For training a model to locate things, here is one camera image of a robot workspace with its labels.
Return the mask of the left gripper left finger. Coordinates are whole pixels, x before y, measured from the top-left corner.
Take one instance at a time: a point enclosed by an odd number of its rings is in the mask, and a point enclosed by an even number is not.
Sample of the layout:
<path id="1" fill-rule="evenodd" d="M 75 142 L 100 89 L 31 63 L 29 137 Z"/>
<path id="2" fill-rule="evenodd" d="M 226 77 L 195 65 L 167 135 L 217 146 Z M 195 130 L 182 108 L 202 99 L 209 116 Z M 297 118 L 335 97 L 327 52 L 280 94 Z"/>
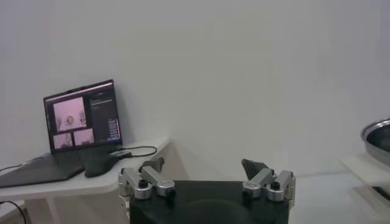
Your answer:
<path id="1" fill-rule="evenodd" d="M 139 169 L 122 168 L 118 174 L 119 196 L 147 200 L 156 193 L 166 200 L 173 199 L 176 196 L 176 184 L 161 174 L 164 164 L 164 158 L 160 157 L 142 163 Z"/>

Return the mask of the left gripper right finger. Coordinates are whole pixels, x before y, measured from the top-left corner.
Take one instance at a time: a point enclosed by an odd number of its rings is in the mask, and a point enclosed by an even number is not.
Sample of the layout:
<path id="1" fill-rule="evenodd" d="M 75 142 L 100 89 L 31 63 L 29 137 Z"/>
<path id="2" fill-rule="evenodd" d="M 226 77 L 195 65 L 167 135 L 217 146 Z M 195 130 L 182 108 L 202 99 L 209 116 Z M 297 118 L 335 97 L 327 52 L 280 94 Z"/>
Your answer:
<path id="1" fill-rule="evenodd" d="M 250 203 L 252 200 L 265 195 L 271 202 L 288 200 L 295 202 L 296 176 L 292 171 L 283 170 L 277 173 L 265 163 L 242 159 L 241 165 L 247 175 L 247 181 L 243 182 L 243 200 Z"/>

